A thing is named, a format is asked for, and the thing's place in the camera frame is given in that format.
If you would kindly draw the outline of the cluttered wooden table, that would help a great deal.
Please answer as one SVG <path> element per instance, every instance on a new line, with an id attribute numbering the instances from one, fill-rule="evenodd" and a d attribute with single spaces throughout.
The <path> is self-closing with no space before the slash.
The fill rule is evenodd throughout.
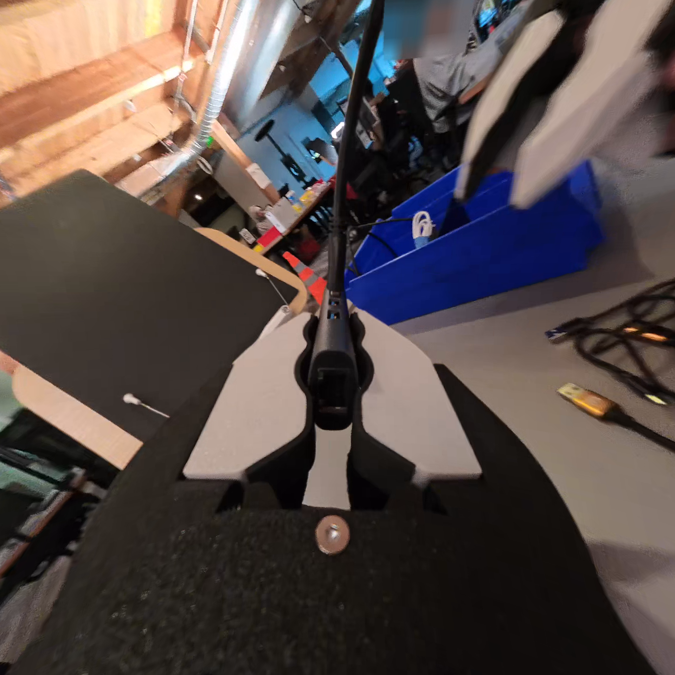
<path id="1" fill-rule="evenodd" d="M 260 234 L 252 249 L 264 255 L 316 212 L 326 211 L 334 187 L 333 180 L 317 181 L 299 197 L 289 191 L 273 207 L 265 209 L 262 225 L 266 231 Z"/>

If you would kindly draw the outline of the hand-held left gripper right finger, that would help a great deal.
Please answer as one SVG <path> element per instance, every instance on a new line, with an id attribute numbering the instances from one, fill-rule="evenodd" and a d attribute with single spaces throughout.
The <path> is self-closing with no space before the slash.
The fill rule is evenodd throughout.
<path id="1" fill-rule="evenodd" d="M 347 460 L 351 509 L 383 509 L 408 489 L 476 481 L 483 471 L 438 368 L 391 326 L 350 316 L 359 389 Z"/>

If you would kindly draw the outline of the orange traffic cone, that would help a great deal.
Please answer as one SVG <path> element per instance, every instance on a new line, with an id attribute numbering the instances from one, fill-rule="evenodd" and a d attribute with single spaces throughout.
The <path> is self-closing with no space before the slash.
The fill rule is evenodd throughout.
<path id="1" fill-rule="evenodd" d="M 308 293 L 316 301 L 317 305 L 321 306 L 327 287 L 326 280 L 318 275 L 312 268 L 305 265 L 291 252 L 283 252 L 282 257 L 302 280 L 303 284 L 308 290 Z"/>

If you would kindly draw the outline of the blue plastic bin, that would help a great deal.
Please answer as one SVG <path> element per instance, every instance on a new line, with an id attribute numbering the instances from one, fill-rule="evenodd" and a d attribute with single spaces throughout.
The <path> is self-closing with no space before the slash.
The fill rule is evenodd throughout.
<path id="1" fill-rule="evenodd" d="M 459 172 L 372 228 L 344 275 L 357 308 L 393 325 L 582 271 L 604 240 L 589 161 L 527 210 L 509 205 L 510 172 L 488 175 L 464 204 L 470 222 L 439 237 Z"/>

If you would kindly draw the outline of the silver ventilation duct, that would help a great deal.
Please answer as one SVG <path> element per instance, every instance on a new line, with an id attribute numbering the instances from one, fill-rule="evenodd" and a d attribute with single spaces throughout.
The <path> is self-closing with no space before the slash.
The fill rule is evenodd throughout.
<path id="1" fill-rule="evenodd" d="M 231 122 L 252 111 L 300 17 L 300 1 L 221 1 L 222 21 L 207 53 L 197 119 L 185 145 L 168 160 L 166 176 L 194 164 L 224 108 Z"/>

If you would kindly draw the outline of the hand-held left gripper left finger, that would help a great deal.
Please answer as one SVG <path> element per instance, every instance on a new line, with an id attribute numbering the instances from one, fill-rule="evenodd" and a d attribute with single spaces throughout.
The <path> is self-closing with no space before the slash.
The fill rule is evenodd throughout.
<path id="1" fill-rule="evenodd" d="M 315 334 L 316 316 L 301 314 L 234 361 L 184 465 L 185 478 L 265 483 L 281 507 L 302 506 L 316 456 L 306 384 Z"/>

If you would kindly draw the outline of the grey desk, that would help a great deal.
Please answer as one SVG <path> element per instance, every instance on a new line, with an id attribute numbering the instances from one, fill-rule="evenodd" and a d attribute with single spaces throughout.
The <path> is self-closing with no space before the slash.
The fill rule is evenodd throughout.
<path id="1" fill-rule="evenodd" d="M 593 160 L 605 242 L 588 267 L 395 328 L 445 378 L 486 460 L 480 485 L 438 487 L 472 507 L 467 570 L 478 604 L 453 629 L 452 674 L 673 674 L 674 453 L 590 419 L 556 390 L 620 402 L 674 438 L 674 412 L 639 401 L 544 333 L 674 276 L 674 160 Z"/>

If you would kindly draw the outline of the wood framed black desk screen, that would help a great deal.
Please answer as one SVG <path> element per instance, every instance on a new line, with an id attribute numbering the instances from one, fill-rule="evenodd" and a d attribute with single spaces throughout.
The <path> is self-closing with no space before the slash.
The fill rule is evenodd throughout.
<path id="1" fill-rule="evenodd" d="M 1 208 L 1 353 L 104 419 L 21 403 L 123 469 L 248 348 L 298 278 L 270 282 L 212 238 L 78 170 Z"/>

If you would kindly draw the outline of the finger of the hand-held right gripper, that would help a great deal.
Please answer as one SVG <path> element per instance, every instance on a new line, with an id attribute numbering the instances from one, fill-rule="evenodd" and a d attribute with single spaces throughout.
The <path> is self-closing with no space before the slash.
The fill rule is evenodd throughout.
<path id="1" fill-rule="evenodd" d="M 468 126 L 456 199 L 476 193 L 531 104 L 548 98 L 578 62 L 581 11 L 527 11 L 504 44 Z"/>
<path id="2" fill-rule="evenodd" d="M 597 10 L 577 64 L 519 149 L 511 206 L 531 207 L 544 197 L 654 89 L 657 57 L 648 43 L 673 7 L 606 1 Z"/>

